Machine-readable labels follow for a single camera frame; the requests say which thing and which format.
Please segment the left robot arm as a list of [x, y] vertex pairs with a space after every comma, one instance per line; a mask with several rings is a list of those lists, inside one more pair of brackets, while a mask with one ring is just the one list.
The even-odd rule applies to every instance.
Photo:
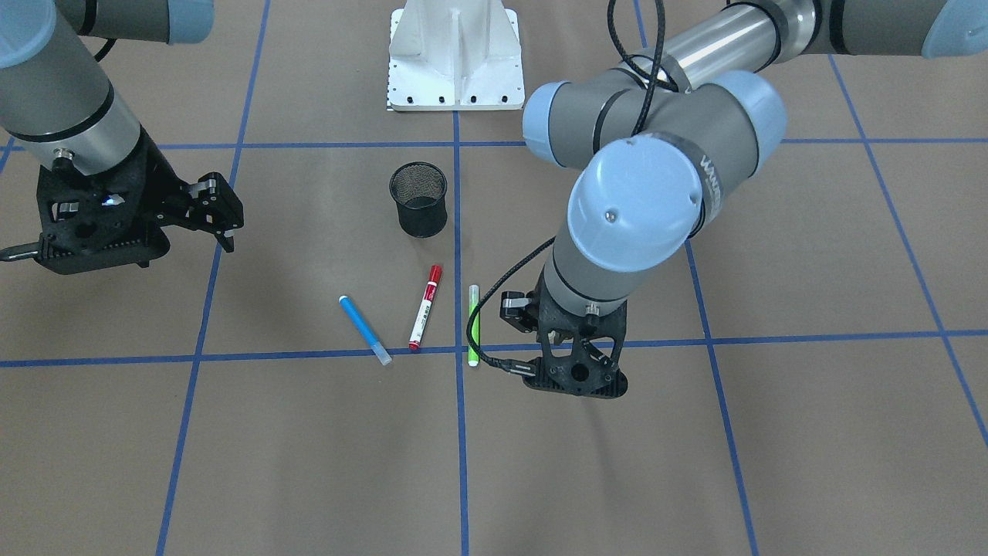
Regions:
[[787, 111], [759, 71], [801, 54], [925, 59], [986, 49], [984, 1], [730, 1], [620, 66], [547, 83], [523, 109], [537, 158], [580, 175], [540, 281], [500, 316], [541, 341], [621, 339], [627, 299], [710, 224], [783, 140]]

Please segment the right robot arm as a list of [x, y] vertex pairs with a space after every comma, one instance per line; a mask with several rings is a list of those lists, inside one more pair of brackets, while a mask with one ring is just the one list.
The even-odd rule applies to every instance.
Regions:
[[211, 1], [2, 3], [2, 127], [53, 180], [39, 193], [40, 239], [3, 249], [4, 261], [46, 244], [88, 256], [163, 225], [234, 249], [244, 217], [232, 188], [216, 173], [178, 178], [101, 66], [120, 39], [205, 41], [214, 17]]

